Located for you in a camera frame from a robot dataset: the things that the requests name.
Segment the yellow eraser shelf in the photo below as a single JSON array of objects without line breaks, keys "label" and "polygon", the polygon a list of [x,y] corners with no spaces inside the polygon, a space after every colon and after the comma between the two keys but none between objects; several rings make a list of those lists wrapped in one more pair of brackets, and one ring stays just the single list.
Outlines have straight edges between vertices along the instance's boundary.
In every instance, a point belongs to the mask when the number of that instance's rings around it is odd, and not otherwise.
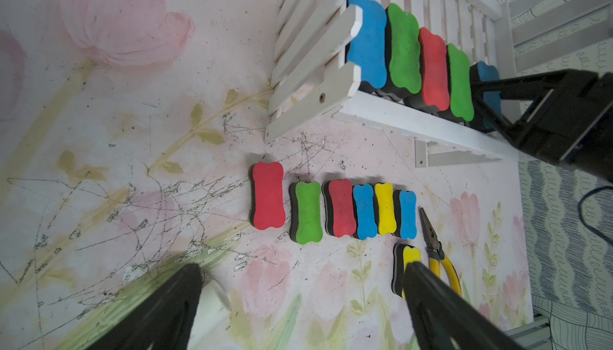
[{"label": "yellow eraser shelf", "polygon": [[405,292],[403,291],[405,269],[409,263],[420,261],[421,251],[418,248],[403,243],[397,243],[394,246],[394,272],[391,289],[402,299],[405,299]]},{"label": "yellow eraser shelf", "polygon": [[397,230],[393,195],[394,190],[390,183],[375,185],[375,196],[378,203],[378,233],[382,236]]}]

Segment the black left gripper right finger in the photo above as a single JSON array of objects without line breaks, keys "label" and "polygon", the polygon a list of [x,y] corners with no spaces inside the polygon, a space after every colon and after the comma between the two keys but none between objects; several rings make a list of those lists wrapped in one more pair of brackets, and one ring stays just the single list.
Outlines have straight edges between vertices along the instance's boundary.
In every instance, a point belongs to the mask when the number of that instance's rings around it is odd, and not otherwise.
[{"label": "black left gripper right finger", "polygon": [[403,275],[405,302],[421,349],[519,349],[421,262]]}]

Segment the blue eraser shelf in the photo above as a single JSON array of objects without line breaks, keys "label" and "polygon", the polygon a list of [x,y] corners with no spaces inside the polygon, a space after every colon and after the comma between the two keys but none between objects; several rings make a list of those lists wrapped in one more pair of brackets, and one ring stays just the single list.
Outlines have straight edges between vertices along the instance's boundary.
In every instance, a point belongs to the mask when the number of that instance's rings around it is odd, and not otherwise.
[{"label": "blue eraser shelf", "polygon": [[354,216],[357,230],[354,236],[361,240],[375,238],[378,226],[375,218],[375,192],[370,184],[356,185],[353,189]]},{"label": "blue eraser shelf", "polygon": [[[498,81],[500,74],[497,68],[493,65],[488,65],[483,61],[479,61],[470,68],[470,82],[489,82]],[[501,93],[499,91],[486,91],[482,95],[486,104],[499,116],[502,115]],[[494,125],[488,120],[485,120],[480,114],[475,111],[473,121],[470,123],[472,129],[483,133],[491,133],[496,131]]]},{"label": "blue eraser shelf", "polygon": [[403,240],[413,240],[417,237],[417,197],[413,191],[394,191],[394,217],[397,228],[394,235]]},{"label": "blue eraser shelf", "polygon": [[347,0],[362,9],[362,27],[346,46],[346,62],[361,67],[360,90],[373,93],[387,81],[385,46],[387,14],[375,0]]}]

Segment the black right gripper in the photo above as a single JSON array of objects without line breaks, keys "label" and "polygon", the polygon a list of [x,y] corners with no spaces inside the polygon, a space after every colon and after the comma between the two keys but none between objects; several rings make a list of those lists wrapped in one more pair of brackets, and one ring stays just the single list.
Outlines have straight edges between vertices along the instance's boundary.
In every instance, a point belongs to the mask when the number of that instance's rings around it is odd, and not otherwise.
[{"label": "black right gripper", "polygon": [[[511,106],[511,122],[481,96],[533,102],[528,117]],[[612,74],[564,69],[512,79],[471,83],[476,115],[493,124],[513,147],[541,161],[612,181]]]}]

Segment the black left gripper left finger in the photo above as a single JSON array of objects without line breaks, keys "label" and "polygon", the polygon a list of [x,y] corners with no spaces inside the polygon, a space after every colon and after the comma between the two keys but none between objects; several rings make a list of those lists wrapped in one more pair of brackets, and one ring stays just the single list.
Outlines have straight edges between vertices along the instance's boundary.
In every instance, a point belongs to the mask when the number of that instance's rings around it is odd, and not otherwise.
[{"label": "black left gripper left finger", "polygon": [[184,265],[91,349],[186,349],[196,317],[201,269]]}]

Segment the red eraser shelf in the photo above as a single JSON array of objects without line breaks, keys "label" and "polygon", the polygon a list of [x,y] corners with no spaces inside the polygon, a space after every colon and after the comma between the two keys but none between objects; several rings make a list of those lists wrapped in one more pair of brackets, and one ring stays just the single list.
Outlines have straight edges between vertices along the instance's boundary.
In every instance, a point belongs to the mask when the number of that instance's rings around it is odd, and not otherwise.
[{"label": "red eraser shelf", "polygon": [[280,163],[256,163],[250,168],[252,182],[251,222],[257,230],[282,228],[284,209],[284,168]]},{"label": "red eraser shelf", "polygon": [[420,96],[412,100],[417,109],[434,107],[435,111],[450,108],[450,91],[447,68],[447,46],[439,35],[427,28],[419,31],[421,43],[422,85]]},{"label": "red eraser shelf", "polygon": [[324,183],[322,193],[326,207],[326,231],[330,236],[341,238],[356,233],[354,217],[353,187],[348,179],[331,180]]}]

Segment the yellow eraser top shelf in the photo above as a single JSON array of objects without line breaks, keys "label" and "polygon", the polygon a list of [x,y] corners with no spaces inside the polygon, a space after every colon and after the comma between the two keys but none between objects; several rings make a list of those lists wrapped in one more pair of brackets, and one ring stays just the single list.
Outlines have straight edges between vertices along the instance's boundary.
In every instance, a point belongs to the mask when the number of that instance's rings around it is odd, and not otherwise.
[{"label": "yellow eraser top shelf", "polygon": [[378,233],[382,236],[397,230],[393,195],[394,190],[390,183],[375,185],[375,196],[378,203]]}]

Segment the green eraser shelf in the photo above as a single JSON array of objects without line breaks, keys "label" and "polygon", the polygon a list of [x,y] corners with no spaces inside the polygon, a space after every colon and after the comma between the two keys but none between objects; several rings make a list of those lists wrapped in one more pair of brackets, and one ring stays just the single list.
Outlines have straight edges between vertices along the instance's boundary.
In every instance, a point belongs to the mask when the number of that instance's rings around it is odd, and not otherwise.
[{"label": "green eraser shelf", "polygon": [[450,108],[441,113],[448,120],[461,120],[470,123],[475,111],[470,86],[469,57],[454,44],[447,45],[448,79],[450,90]]},{"label": "green eraser shelf", "polygon": [[318,182],[294,182],[290,185],[289,195],[291,239],[302,246],[311,242],[320,242],[323,237],[321,185]]},{"label": "green eraser shelf", "polygon": [[387,81],[383,91],[402,101],[421,91],[420,27],[413,14],[395,3],[388,6],[386,14]]}]

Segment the red eraser top shelf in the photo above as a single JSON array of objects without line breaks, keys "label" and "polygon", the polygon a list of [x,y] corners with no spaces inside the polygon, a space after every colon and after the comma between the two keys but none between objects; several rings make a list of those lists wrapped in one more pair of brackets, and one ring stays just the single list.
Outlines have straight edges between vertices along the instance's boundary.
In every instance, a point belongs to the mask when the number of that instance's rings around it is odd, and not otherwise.
[{"label": "red eraser top shelf", "polygon": [[284,168],[280,163],[256,163],[250,168],[252,182],[251,222],[257,230],[282,228],[284,209]]},{"label": "red eraser top shelf", "polygon": [[341,238],[356,233],[354,217],[353,187],[348,179],[331,180],[324,183],[322,193],[326,207],[326,231],[330,236]]}]

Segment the blue eraser top shelf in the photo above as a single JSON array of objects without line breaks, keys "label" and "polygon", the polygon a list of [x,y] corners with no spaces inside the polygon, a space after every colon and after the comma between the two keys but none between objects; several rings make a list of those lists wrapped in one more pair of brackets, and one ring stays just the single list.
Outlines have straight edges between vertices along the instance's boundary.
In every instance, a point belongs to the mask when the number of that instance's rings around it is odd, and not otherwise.
[{"label": "blue eraser top shelf", "polygon": [[417,237],[417,197],[413,191],[394,191],[394,217],[397,228],[394,235],[403,240],[413,240]]},{"label": "blue eraser top shelf", "polygon": [[353,189],[354,216],[357,230],[354,236],[361,240],[375,238],[378,226],[375,218],[375,192],[370,184],[356,185]]}]

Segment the green eraser top shelf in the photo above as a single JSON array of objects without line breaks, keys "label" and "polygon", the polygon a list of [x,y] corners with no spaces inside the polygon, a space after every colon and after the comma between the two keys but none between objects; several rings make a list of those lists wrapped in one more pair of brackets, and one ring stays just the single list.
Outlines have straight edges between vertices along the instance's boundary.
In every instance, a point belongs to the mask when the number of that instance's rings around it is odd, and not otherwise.
[{"label": "green eraser top shelf", "polygon": [[320,242],[323,237],[321,185],[318,182],[294,182],[290,185],[289,195],[291,239],[302,246],[311,242]]}]

